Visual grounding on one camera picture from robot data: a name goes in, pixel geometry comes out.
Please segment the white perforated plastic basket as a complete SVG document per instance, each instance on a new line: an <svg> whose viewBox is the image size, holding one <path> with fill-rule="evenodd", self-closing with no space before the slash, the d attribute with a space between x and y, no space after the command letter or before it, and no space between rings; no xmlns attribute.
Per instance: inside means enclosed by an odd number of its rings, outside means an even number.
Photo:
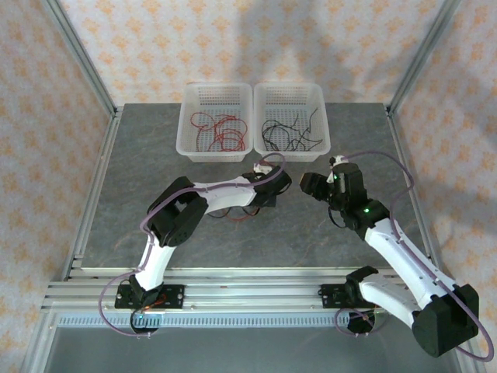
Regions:
<svg viewBox="0 0 497 373"><path fill-rule="evenodd" d="M253 147L288 162L313 162L331 150L322 89L315 83L264 82L254 87Z"/></svg>
<svg viewBox="0 0 497 373"><path fill-rule="evenodd" d="M247 83L191 83L183 93L176 151L192 162L240 162L253 150Z"/></svg>

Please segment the aluminium table side rail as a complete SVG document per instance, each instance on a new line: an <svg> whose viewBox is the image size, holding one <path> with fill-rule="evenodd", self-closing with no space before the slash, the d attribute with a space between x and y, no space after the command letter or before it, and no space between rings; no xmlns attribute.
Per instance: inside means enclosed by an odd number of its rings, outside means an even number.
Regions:
<svg viewBox="0 0 497 373"><path fill-rule="evenodd" d="M388 110L385 110L385 113L387 116L388 125L391 130L391 135L395 143L399 160L408 169L408 171L412 173L408 165L410 157L407 152L406 145L401 139L399 129L397 129L397 126L395 124L394 116ZM415 212L416 220L419 226L419 231L422 236L423 244L426 249L426 255L437 267L440 267L441 264L440 253L437 250L438 247L436 245L436 240L434 239L432 232L429 229L429 221L422 209L421 200L419 198L419 194L414 183L412 184L412 189L409 191L409 196Z"/></svg>
<svg viewBox="0 0 497 373"><path fill-rule="evenodd" d="M100 145L99 154L96 159L88 196L85 200L84 209L82 210L78 230L76 232L75 239L71 244L71 248L68 251L68 256L65 260L61 273L62 281L66 281L69 278L74 260L84 256L123 109L124 106L118 106L116 111L111 116Z"/></svg>

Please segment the aluminium mounting rail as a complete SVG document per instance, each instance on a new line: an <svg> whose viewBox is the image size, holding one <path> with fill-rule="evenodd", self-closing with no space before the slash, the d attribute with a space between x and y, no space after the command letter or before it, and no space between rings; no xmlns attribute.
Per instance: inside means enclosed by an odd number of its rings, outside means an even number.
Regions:
<svg viewBox="0 0 497 373"><path fill-rule="evenodd" d="M126 268L73 268L49 283L43 309L113 310ZM166 284L185 285L184 312L320 312L322 284L342 284L351 267L173 268Z"/></svg>

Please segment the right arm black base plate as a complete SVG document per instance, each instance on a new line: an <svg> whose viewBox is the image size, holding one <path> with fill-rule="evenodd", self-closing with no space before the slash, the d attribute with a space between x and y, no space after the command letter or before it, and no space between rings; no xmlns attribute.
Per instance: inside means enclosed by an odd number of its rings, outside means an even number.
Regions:
<svg viewBox="0 0 497 373"><path fill-rule="evenodd" d="M374 303L352 295L347 284L322 284L318 295L324 309L371 309Z"/></svg>

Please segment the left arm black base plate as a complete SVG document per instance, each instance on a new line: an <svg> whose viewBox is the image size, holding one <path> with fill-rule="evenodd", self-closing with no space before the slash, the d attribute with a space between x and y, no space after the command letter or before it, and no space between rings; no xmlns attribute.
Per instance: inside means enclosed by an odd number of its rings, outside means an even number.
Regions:
<svg viewBox="0 0 497 373"><path fill-rule="evenodd" d="M184 285L163 284L150 291L135 291L130 284L120 284L114 307L116 309L182 309Z"/></svg>

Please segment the aluminium frame post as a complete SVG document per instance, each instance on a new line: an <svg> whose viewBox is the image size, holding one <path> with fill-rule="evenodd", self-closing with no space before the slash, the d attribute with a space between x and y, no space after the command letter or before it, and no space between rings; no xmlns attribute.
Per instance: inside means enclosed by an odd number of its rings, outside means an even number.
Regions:
<svg viewBox="0 0 497 373"><path fill-rule="evenodd" d="M392 117L394 113L398 111L405 97L414 86L419 74L425 66L429 56L434 51L435 46L443 35L443 32L448 27L460 3L461 0L443 0L440 10L436 14L433 23L430 28L428 28L426 36L415 52L415 55L403 78L401 79L399 86L395 90L390 103L385 107L386 113L389 117Z"/></svg>
<svg viewBox="0 0 497 373"><path fill-rule="evenodd" d="M65 44L82 70L82 74L90 84L97 100L103 109L111 117L114 117L117 112L117 106L92 62L92 59L70 20L69 15L64 9L61 0L40 0L40 3L47 10L48 15L52 18L55 26L60 31Z"/></svg>

